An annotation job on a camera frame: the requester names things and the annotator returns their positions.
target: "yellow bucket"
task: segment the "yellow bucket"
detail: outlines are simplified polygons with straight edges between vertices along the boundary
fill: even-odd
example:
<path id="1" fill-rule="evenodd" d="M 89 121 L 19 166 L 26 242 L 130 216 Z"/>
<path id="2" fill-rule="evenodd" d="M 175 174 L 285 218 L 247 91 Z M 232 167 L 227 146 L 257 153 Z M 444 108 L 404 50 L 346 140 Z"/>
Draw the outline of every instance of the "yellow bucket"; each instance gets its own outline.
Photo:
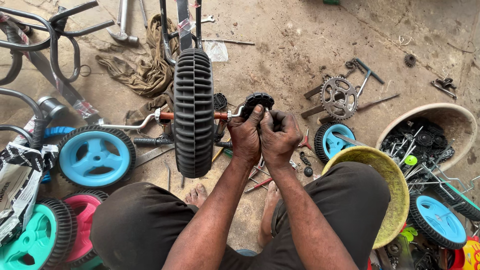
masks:
<path id="1" fill-rule="evenodd" d="M 346 148 L 337 153 L 325 165 L 322 174 L 325 174 L 334 165 L 354 161 L 372 166 L 388 183 L 390 189 L 390 203 L 385 213 L 384 221 L 377 234 L 373 249 L 390 243 L 402 229 L 408 215 L 410 196 L 407 183 L 400 168 L 393 160 L 380 150 L 368 146 Z"/>

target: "red plastic toy part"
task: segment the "red plastic toy part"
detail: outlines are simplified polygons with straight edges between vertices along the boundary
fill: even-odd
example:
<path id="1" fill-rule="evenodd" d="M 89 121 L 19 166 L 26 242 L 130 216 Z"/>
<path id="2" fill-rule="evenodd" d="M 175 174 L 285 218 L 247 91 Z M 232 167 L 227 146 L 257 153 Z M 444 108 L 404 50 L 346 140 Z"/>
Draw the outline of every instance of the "red plastic toy part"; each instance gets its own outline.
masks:
<path id="1" fill-rule="evenodd" d="M 75 244 L 73 245 L 72 252 L 67 258 L 66 262 L 72 262 L 80 259 L 84 255 L 88 254 L 92 249 L 92 242 L 90 241 L 90 230 L 92 228 L 92 217 L 96 208 L 102 203 L 102 201 L 92 195 L 78 194 L 72 197 L 64 199 L 68 203 L 75 213 L 77 213 L 78 232 Z"/>

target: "forearm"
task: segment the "forearm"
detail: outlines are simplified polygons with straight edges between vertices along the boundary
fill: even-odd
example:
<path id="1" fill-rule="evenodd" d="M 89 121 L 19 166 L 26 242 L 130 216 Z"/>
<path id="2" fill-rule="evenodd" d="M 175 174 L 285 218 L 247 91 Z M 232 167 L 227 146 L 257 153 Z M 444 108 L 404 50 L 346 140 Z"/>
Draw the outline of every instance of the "forearm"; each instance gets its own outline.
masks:
<path id="1" fill-rule="evenodd" d="M 293 243 L 305 269 L 357 269 L 340 238 L 288 165 L 269 171 L 282 193 Z"/>
<path id="2" fill-rule="evenodd" d="M 251 168 L 248 162 L 235 158 L 231 160 L 212 193 L 178 236 L 162 269 L 218 268 L 233 215 Z"/>

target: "sprocket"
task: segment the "sprocket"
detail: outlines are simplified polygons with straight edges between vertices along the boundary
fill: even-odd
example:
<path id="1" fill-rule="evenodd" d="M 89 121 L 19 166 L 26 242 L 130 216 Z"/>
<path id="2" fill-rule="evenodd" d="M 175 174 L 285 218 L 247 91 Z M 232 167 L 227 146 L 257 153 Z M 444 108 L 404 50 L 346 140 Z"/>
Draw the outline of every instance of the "sprocket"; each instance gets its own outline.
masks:
<path id="1" fill-rule="evenodd" d="M 320 101 L 328 115 L 334 119 L 348 119 L 357 110 L 357 91 L 345 78 L 332 77 L 322 85 Z"/>

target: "black plastic tire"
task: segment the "black plastic tire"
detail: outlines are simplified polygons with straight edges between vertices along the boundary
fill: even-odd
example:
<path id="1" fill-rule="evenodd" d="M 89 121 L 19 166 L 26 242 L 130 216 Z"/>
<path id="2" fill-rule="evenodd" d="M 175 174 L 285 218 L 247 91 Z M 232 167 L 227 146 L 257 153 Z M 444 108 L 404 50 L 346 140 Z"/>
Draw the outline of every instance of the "black plastic tire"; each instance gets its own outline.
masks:
<path id="1" fill-rule="evenodd" d="M 322 141 L 327 129 L 333 126 L 334 124 L 342 124 L 342 123 L 340 123 L 340 121 L 332 121 L 332 122 L 325 123 L 321 127 L 319 127 L 317 130 L 317 133 L 315 133 L 315 139 L 313 141 L 313 149 L 315 149 L 315 154 L 317 154 L 318 158 L 324 164 L 327 164 L 330 159 L 325 154 L 325 149 Z"/>
<path id="2" fill-rule="evenodd" d="M 410 211 L 408 212 L 408 219 L 413 223 L 413 226 L 428 240 L 436 245 L 443 246 L 448 249 L 461 249 L 467 242 L 466 239 L 464 243 L 452 242 L 437 233 L 437 231 L 425 221 L 417 208 L 417 198 L 419 196 L 420 195 L 410 196 Z"/>
<path id="3" fill-rule="evenodd" d="M 215 128 L 212 65 L 204 51 L 180 53 L 173 91 L 177 169 L 187 178 L 202 177 L 212 167 Z"/>
<path id="4" fill-rule="evenodd" d="M 125 174 L 118 178 L 117 180 L 109 183 L 108 185 L 111 185 L 111 184 L 114 184 L 118 181 L 127 181 L 129 180 L 131 177 L 132 177 L 132 174 L 133 174 L 133 170 L 135 169 L 135 161 L 136 161 L 136 154 L 135 154 L 135 147 L 133 146 L 133 143 L 132 141 L 130 140 L 130 137 L 128 137 L 123 131 L 121 131 L 120 129 L 115 129 L 115 128 L 104 128 L 104 127 L 101 127 L 99 125 L 88 125 L 88 126 L 83 126 L 81 128 L 77 128 L 73 131 L 71 131 L 70 133 L 68 133 L 67 135 L 65 135 L 65 137 L 62 138 L 62 140 L 59 142 L 59 153 L 61 154 L 61 150 L 62 150 L 62 147 L 67 143 L 68 140 L 70 140 L 71 138 L 73 138 L 74 136 L 80 134 L 80 133 L 84 133 L 84 132 L 89 132 L 89 131 L 101 131 L 101 132 L 106 132 L 106 133 L 110 133 L 112 135 L 115 135 L 117 138 L 119 138 L 120 140 L 122 140 L 123 143 L 125 143 L 125 145 L 127 146 L 129 152 L 130 152 L 130 165 L 127 169 L 127 171 L 125 172 Z M 76 186 L 82 186 L 82 187 L 86 187 L 86 188 L 92 188 L 91 186 L 84 186 L 84 185 L 81 185 L 81 184 L 78 184 L 76 183 L 75 181 L 69 179 L 68 177 L 65 176 L 65 174 L 62 172 L 61 170 L 61 166 L 60 164 L 57 166 L 57 168 L 59 169 L 60 171 L 60 175 L 65 178 L 65 180 L 67 180 L 67 182 L 70 182 Z"/>
<path id="5" fill-rule="evenodd" d="M 103 202 L 105 201 L 107 198 L 108 198 L 108 194 L 103 192 L 103 191 L 100 191 L 100 190 L 92 190 L 92 189 L 87 189 L 87 190 L 81 190 L 81 191 L 77 191 L 77 192 L 74 192 L 74 193 L 71 193 L 71 194 L 68 194 L 67 196 L 63 197 L 62 200 L 65 200 L 65 199 L 68 199 L 72 196 L 76 196 L 76 195 L 90 195 L 90 196 L 94 196 L 96 197 L 100 202 Z M 74 268 L 74 267 L 79 267 L 81 266 L 82 264 L 92 260 L 93 258 L 95 258 L 97 256 L 97 253 L 95 252 L 95 250 L 92 248 L 90 249 L 89 252 L 87 252 L 84 256 L 72 261 L 72 262 L 69 262 L 68 264 Z"/>
<path id="6" fill-rule="evenodd" d="M 75 243 L 77 234 L 75 213 L 68 204 L 55 198 L 45 198 L 39 200 L 37 204 L 42 204 L 50 208 L 57 222 L 55 245 L 48 259 L 40 268 L 40 270 L 54 270 L 67 258 Z"/>
<path id="7" fill-rule="evenodd" d="M 269 110 L 271 110 L 273 105 L 275 104 L 275 101 L 273 97 L 271 97 L 267 93 L 255 92 L 253 94 L 249 94 L 245 99 L 242 117 L 245 119 L 248 118 L 255 106 L 257 106 L 258 104 L 261 104 L 264 108 L 268 108 Z"/>
<path id="8" fill-rule="evenodd" d="M 471 221 L 480 221 L 480 210 L 478 210 L 475 206 L 471 205 L 468 201 L 466 201 L 462 196 L 460 196 L 457 192 L 451 189 L 446 184 L 442 185 L 445 190 L 450 193 L 453 198 L 452 199 L 443 189 L 441 189 L 438 185 L 431 184 L 431 188 L 444 199 L 449 205 L 455 205 L 458 203 L 465 202 L 462 205 L 455 206 L 454 209 L 462 214 L 464 217 L 468 218 Z"/>

